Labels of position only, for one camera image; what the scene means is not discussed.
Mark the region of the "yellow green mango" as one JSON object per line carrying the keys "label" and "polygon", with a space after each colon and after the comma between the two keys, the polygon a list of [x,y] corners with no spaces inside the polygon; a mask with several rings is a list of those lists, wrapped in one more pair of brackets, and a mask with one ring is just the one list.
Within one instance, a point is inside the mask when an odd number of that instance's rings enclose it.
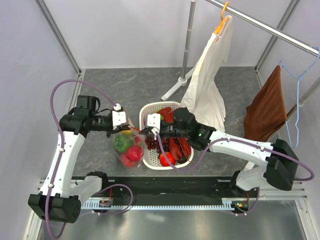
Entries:
{"label": "yellow green mango", "polygon": [[131,130],[123,130],[120,133],[123,135],[126,135],[126,136],[133,136],[134,135],[134,133]]}

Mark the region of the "green bell pepper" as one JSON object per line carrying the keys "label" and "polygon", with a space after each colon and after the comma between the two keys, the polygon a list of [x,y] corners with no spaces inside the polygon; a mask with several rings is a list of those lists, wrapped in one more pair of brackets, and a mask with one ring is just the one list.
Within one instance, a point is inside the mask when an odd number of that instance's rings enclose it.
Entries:
{"label": "green bell pepper", "polygon": [[131,146],[134,145],[134,141],[127,135],[119,134],[115,137],[113,146],[119,153],[125,153]]}

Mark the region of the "clear zip top bag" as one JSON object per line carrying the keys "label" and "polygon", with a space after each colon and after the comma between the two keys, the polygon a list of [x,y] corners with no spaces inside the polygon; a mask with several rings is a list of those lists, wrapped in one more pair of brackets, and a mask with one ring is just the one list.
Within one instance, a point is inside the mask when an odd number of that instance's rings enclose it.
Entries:
{"label": "clear zip top bag", "polygon": [[139,129],[134,126],[130,118],[127,122],[129,129],[113,135],[113,149],[123,166],[139,168],[144,157],[145,144]]}

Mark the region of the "red apple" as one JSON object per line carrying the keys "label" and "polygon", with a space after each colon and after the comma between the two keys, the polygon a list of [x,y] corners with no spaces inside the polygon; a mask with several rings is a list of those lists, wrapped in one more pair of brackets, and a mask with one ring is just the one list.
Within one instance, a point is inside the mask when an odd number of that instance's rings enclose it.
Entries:
{"label": "red apple", "polygon": [[139,145],[133,145],[120,156],[120,161],[125,167],[135,167],[141,161],[144,150]]}

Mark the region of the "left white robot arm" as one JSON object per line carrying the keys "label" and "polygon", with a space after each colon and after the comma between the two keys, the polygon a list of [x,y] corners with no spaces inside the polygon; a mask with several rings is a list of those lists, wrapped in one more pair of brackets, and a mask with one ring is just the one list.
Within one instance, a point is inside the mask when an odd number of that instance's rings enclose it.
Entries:
{"label": "left white robot arm", "polygon": [[91,196],[106,196],[110,191],[108,176],[101,171],[89,172],[84,180],[71,187],[72,175],[80,149],[89,132],[106,132],[110,137],[128,130],[128,118],[120,104],[108,115],[99,115],[100,100],[80,95],[76,107],[58,123],[58,141],[47,177],[39,193],[30,194],[28,205],[43,220],[74,223],[81,206]]}

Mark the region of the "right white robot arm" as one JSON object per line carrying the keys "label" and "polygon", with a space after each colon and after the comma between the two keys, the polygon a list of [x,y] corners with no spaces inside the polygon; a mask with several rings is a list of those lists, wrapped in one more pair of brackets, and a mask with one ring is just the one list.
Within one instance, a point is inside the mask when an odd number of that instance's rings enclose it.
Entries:
{"label": "right white robot arm", "polygon": [[229,191],[235,197],[262,186],[291,191],[298,168],[298,158],[289,144],[277,139],[260,142],[236,137],[196,121],[187,108],[173,111],[169,122],[159,113],[142,117],[140,133],[158,139],[185,140],[192,150],[222,153],[257,165],[257,169],[239,170],[233,174]]}

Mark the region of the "dark grape bunch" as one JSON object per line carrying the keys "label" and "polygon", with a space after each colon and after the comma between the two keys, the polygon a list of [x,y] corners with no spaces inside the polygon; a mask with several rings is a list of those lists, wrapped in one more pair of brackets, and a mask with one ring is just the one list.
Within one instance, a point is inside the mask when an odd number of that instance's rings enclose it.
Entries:
{"label": "dark grape bunch", "polygon": [[[156,152],[158,154],[160,154],[162,152],[158,140],[154,140],[152,137],[147,136],[144,141],[147,145],[148,150],[156,150]],[[163,147],[164,151],[169,152],[170,151],[169,141],[164,138],[161,140],[161,143],[162,143],[162,147]]]}

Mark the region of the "red crayfish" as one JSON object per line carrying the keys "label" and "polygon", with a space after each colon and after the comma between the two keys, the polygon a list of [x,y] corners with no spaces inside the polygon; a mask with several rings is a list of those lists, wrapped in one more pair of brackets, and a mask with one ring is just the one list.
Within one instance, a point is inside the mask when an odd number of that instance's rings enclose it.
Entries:
{"label": "red crayfish", "polygon": [[[160,114],[160,118],[165,123],[173,123],[173,110],[171,107],[165,107],[159,109],[157,114]],[[190,160],[190,156],[192,153],[192,149],[188,144],[186,138],[177,138],[177,137],[169,137],[169,138],[162,138],[162,147],[164,149],[165,155],[167,156],[168,160],[173,165],[180,165],[184,164]]]}

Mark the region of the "red tomato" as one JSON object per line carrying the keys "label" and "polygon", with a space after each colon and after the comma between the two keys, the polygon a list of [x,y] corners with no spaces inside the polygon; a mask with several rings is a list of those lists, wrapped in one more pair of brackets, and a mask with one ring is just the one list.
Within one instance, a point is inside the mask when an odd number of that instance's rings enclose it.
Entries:
{"label": "red tomato", "polygon": [[161,153],[159,155],[159,162],[162,167],[169,167],[170,164],[171,165],[176,164],[176,160],[174,159],[173,155],[168,151],[166,151],[165,154]]}

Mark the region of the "white hanging shirt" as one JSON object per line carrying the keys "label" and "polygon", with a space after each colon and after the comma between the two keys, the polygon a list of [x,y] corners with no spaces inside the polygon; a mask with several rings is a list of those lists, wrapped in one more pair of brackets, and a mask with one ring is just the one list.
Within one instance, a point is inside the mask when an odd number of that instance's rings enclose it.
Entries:
{"label": "white hanging shirt", "polygon": [[209,38],[180,102],[180,107],[194,114],[197,122],[222,132],[225,131],[226,107],[215,77],[228,60],[232,35],[233,18],[228,15],[222,21],[221,30],[215,30]]}

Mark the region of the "brown hanging towel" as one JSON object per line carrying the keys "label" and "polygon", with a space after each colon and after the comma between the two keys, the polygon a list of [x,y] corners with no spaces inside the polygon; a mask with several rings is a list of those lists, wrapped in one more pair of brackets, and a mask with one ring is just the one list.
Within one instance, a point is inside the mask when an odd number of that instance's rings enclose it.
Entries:
{"label": "brown hanging towel", "polygon": [[248,140],[266,142],[287,120],[281,67],[277,65],[252,103],[246,107],[244,137]]}

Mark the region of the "orange clothes hanger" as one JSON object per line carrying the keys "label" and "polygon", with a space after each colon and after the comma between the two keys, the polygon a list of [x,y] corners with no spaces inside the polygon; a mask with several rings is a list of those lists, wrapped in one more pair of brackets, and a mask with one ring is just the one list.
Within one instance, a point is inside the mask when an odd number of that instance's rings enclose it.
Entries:
{"label": "orange clothes hanger", "polygon": [[225,10],[226,10],[226,8],[227,8],[228,5],[229,5],[229,1],[227,1],[227,2],[224,4],[223,8],[222,8],[222,11],[221,11],[221,14],[220,14],[220,23],[219,23],[219,25],[215,28],[215,30],[214,30],[214,32],[213,32],[215,35],[218,35],[218,34],[221,32],[221,30],[222,30],[223,27],[224,27],[225,22],[229,19],[228,16],[227,16],[227,17],[224,17],[224,12],[225,12]]}

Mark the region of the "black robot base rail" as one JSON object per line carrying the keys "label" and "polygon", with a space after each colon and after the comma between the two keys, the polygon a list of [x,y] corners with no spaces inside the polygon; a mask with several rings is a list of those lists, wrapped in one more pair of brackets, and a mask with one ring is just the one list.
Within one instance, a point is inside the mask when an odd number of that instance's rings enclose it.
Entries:
{"label": "black robot base rail", "polygon": [[258,188],[236,189],[230,176],[109,176],[108,187],[128,186],[133,206],[220,205],[223,199],[255,199]]}

